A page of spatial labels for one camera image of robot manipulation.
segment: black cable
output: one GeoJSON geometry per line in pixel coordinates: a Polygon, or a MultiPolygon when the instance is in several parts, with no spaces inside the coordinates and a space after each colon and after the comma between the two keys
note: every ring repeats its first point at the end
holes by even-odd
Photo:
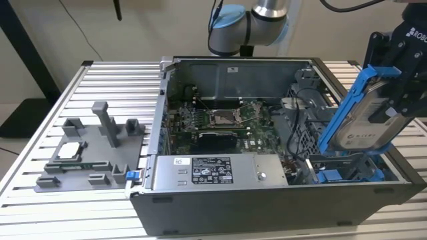
{"type": "Polygon", "coordinates": [[[296,100],[296,97],[293,99],[295,99],[296,113],[295,113],[292,131],[291,131],[291,134],[288,135],[287,142],[285,142],[285,150],[292,155],[295,160],[304,161],[303,158],[299,157],[297,154],[291,151],[291,140],[292,140],[292,137],[295,135],[297,124],[299,124],[299,120],[300,120],[300,105],[299,105],[299,102],[296,100]]]}
{"type": "Polygon", "coordinates": [[[292,125],[292,131],[291,131],[291,134],[287,138],[287,143],[285,143],[285,150],[287,152],[291,154],[291,156],[293,157],[295,160],[300,160],[300,161],[304,161],[304,159],[299,156],[299,144],[296,146],[296,152],[292,152],[291,151],[291,140],[292,140],[292,137],[296,133],[296,128],[297,128],[297,124],[299,124],[299,121],[300,121],[300,105],[299,105],[299,101],[297,99],[300,99],[308,106],[308,102],[301,98],[299,97],[299,93],[303,91],[303,90],[312,90],[312,91],[316,91],[319,94],[321,94],[321,92],[319,91],[319,89],[316,88],[312,88],[312,87],[303,87],[301,89],[299,89],[295,93],[295,96],[293,96],[293,100],[295,100],[295,106],[296,106],[296,113],[295,113],[295,120],[293,120],[293,125],[292,125]]]}
{"type": "Polygon", "coordinates": [[[78,28],[78,30],[80,30],[80,32],[81,32],[81,34],[82,34],[82,37],[84,37],[84,39],[85,39],[85,42],[86,42],[86,44],[88,44],[88,46],[92,48],[92,50],[93,50],[93,52],[96,53],[96,55],[97,55],[98,59],[100,59],[101,61],[104,61],[104,59],[101,58],[100,53],[96,51],[94,47],[93,47],[93,46],[92,46],[92,44],[89,43],[88,37],[86,37],[86,35],[85,35],[85,32],[82,31],[82,29],[81,29],[81,27],[80,27],[80,25],[78,25],[78,23],[77,23],[76,19],[74,19],[74,18],[73,18],[73,16],[70,15],[70,13],[69,13],[69,11],[68,11],[68,9],[66,9],[66,7],[65,7],[65,5],[64,5],[62,1],[61,1],[61,0],[57,0],[57,1],[58,1],[58,3],[60,3],[61,7],[64,8],[64,10],[65,10],[65,12],[66,12],[68,16],[70,17],[70,19],[72,19],[72,21],[73,21],[74,25],[77,26],[77,28],[78,28]]]}
{"type": "Polygon", "coordinates": [[[209,51],[211,51],[211,43],[209,43],[211,42],[211,33],[212,33],[212,30],[213,30],[215,21],[219,18],[220,11],[223,9],[223,3],[224,3],[224,0],[220,0],[220,2],[217,4],[217,7],[215,9],[216,0],[213,0],[211,15],[209,15],[209,19],[208,19],[208,35],[207,35],[207,48],[208,48],[209,51]]]}
{"type": "Polygon", "coordinates": [[[365,7],[369,7],[373,4],[379,4],[383,1],[384,0],[372,0],[372,1],[368,1],[365,3],[361,3],[360,5],[356,5],[356,6],[352,6],[352,7],[347,7],[347,8],[333,7],[332,5],[328,4],[327,0],[320,0],[320,3],[323,4],[323,6],[325,6],[327,9],[329,9],[331,11],[333,11],[336,13],[348,13],[348,12],[356,11],[359,9],[363,9],[365,7]]]}
{"type": "Polygon", "coordinates": [[[212,9],[211,9],[211,14],[209,14],[209,17],[208,17],[208,25],[207,25],[207,33],[208,33],[208,34],[211,34],[211,24],[212,24],[212,15],[213,15],[215,5],[216,5],[216,0],[213,0],[213,5],[212,5],[212,9]]]}
{"type": "Polygon", "coordinates": [[[8,149],[5,149],[5,148],[2,148],[2,147],[0,147],[0,150],[8,152],[8,153],[10,153],[10,154],[20,155],[17,152],[10,151],[10,150],[8,150],[8,149]]]}

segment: gray plastic stand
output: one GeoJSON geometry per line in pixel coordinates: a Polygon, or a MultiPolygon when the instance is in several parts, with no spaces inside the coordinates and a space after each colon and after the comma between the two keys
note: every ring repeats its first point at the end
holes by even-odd
{"type": "Polygon", "coordinates": [[[84,126],[78,118],[66,119],[36,192],[124,189],[127,172],[137,168],[145,126],[137,119],[116,125],[106,108],[106,102],[94,102],[92,107],[101,126],[84,126]],[[61,158],[58,152],[66,143],[78,143],[78,148],[70,158],[61,158]]]}

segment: motherboard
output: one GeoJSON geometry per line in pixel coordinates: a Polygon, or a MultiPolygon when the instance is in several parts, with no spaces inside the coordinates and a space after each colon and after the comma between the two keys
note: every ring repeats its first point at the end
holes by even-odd
{"type": "Polygon", "coordinates": [[[168,111],[171,152],[189,154],[283,155],[271,118],[272,106],[263,101],[195,99],[168,111]]]}

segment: metal slotted surface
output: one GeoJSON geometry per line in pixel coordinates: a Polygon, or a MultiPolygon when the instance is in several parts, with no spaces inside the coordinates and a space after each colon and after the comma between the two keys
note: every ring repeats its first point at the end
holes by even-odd
{"type": "MultiPolygon", "coordinates": [[[[325,65],[348,89],[359,68],[345,61],[325,62],[325,65]]],[[[98,124],[89,111],[93,101],[108,101],[108,112],[117,123],[124,123],[132,117],[147,124],[144,144],[148,144],[159,84],[157,62],[94,62],[90,67],[80,69],[1,180],[0,240],[156,239],[145,234],[124,190],[34,193],[32,186],[60,142],[64,134],[60,126],[66,117],[80,117],[85,125],[98,124]]],[[[427,131],[419,120],[408,125],[392,143],[427,180],[427,131]]],[[[145,145],[141,147],[140,166],[147,161],[144,154],[145,145]]],[[[185,239],[427,239],[427,191],[407,203],[384,207],[355,227],[211,235],[185,239]]]]}

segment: power supply label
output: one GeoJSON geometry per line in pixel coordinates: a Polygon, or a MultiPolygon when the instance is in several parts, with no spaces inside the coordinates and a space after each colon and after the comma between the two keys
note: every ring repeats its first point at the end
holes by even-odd
{"type": "Polygon", "coordinates": [[[229,157],[193,157],[191,160],[193,184],[232,184],[233,171],[229,157]]]}

